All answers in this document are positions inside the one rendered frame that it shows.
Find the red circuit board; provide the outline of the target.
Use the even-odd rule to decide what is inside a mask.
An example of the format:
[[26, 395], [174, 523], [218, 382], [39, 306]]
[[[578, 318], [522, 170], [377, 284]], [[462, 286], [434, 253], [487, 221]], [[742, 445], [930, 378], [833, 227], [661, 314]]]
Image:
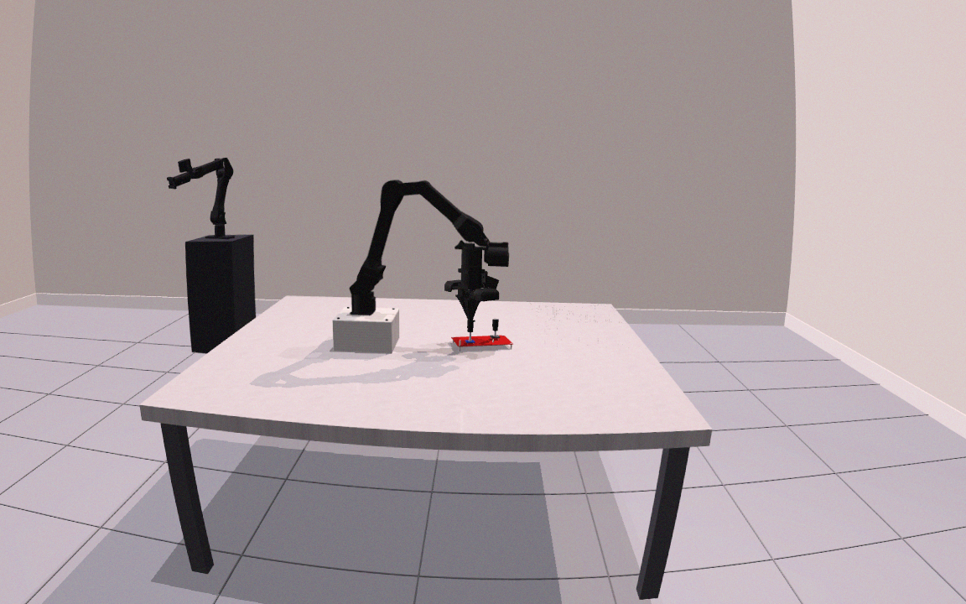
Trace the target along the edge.
[[461, 346], [511, 345], [510, 349], [512, 349], [512, 341], [507, 340], [503, 334], [502, 336], [498, 336], [497, 334], [499, 320], [493, 320], [493, 336], [471, 336], [471, 332], [473, 332], [473, 322], [475, 322], [475, 320], [467, 320], [467, 332], [470, 332], [469, 336], [451, 337], [452, 343], [455, 341], [455, 344], [459, 347], [459, 351]]

